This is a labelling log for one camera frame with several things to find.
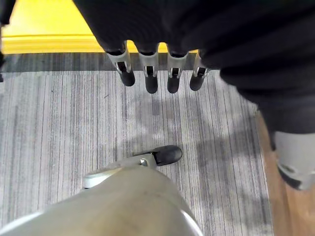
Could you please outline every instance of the wooden floor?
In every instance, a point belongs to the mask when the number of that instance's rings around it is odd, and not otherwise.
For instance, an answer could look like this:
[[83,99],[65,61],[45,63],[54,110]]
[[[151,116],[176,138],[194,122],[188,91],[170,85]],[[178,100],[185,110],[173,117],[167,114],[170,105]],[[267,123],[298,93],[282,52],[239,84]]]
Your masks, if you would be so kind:
[[277,154],[270,148],[268,132],[260,114],[257,123],[275,236],[315,236],[315,187],[310,191],[297,191],[282,181],[276,165]]

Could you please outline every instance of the yellow floor mat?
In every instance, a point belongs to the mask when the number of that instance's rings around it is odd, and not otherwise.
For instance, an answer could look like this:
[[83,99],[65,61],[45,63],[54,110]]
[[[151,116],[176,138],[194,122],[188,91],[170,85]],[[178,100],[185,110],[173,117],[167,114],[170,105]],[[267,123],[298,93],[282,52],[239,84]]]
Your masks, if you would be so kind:
[[[137,52],[132,41],[130,52]],[[165,43],[158,51],[167,52]],[[17,0],[3,29],[3,52],[103,52],[72,0]]]

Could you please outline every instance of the yellow edge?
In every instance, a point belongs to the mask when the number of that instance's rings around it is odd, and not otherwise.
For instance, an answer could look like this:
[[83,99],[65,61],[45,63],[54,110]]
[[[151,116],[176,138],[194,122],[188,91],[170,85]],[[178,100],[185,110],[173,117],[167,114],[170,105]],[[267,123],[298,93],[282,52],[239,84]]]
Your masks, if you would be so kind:
[[[137,53],[132,41],[127,42],[128,50]],[[92,35],[56,35],[56,36],[14,36],[3,38],[3,52],[5,54],[21,53],[101,53],[100,47]],[[166,53],[167,46],[160,43],[159,53]]]

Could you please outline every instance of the striped carpet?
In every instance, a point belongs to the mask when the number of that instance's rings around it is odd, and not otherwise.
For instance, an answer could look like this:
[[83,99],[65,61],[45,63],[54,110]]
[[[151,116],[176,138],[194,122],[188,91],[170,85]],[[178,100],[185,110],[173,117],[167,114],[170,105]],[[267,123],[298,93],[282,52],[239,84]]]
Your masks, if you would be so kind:
[[[255,106],[212,71],[200,91],[182,74],[158,92],[144,75],[122,86],[104,54],[10,56],[0,84],[0,225],[76,194],[84,174],[173,144],[180,162],[159,168],[178,186],[206,236],[271,236]],[[139,70],[137,56],[135,70]]]

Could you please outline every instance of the metal bracket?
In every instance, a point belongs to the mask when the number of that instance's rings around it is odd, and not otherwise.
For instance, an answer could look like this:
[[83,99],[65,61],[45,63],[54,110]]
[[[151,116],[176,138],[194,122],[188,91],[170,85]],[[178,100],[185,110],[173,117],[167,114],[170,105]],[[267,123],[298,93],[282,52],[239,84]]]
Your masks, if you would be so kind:
[[153,55],[147,56],[139,53],[140,61],[142,64],[143,72],[146,77],[149,76],[148,74],[148,66],[152,66],[153,68],[153,77],[157,76],[158,73],[158,52],[155,52]]
[[111,55],[109,53],[107,53],[107,55],[108,55],[109,59],[111,60],[111,62],[113,63],[113,65],[115,66],[116,70],[120,74],[122,74],[122,71],[118,66],[119,62],[123,62],[125,64],[127,73],[129,73],[131,71],[131,59],[130,59],[130,54],[129,54],[126,43],[125,43],[125,51],[121,55],[114,56],[114,55]]
[[200,69],[201,68],[204,68],[205,69],[205,72],[203,73],[202,75],[202,79],[204,79],[206,76],[207,76],[207,73],[210,71],[204,64],[202,64],[201,62],[201,57],[200,57],[200,54],[199,54],[199,51],[195,57],[195,61],[194,61],[194,64],[193,64],[193,75],[194,77],[198,77],[200,76]]
[[167,71],[168,71],[168,77],[173,77],[173,69],[178,68],[177,78],[179,79],[181,77],[183,68],[186,63],[188,53],[181,58],[172,57],[170,53],[167,54]]

